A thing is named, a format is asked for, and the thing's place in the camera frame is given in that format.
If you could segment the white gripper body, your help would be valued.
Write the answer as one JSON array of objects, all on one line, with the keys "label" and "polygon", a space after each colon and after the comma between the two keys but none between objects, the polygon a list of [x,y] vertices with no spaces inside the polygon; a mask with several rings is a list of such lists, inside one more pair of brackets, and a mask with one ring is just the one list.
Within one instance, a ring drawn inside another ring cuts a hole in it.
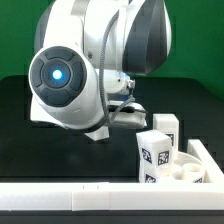
[{"label": "white gripper body", "polygon": [[142,129],[147,126],[146,114],[147,111],[142,105],[131,102],[121,109],[109,126],[125,129]]}]

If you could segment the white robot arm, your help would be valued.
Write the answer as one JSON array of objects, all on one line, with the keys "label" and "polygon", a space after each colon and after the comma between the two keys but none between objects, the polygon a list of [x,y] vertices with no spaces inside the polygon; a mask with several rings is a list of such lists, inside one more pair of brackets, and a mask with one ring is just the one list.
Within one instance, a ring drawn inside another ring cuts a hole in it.
[{"label": "white robot arm", "polygon": [[87,133],[143,128],[130,76],[156,70],[170,47],[164,0],[55,0],[36,30],[30,119]]}]

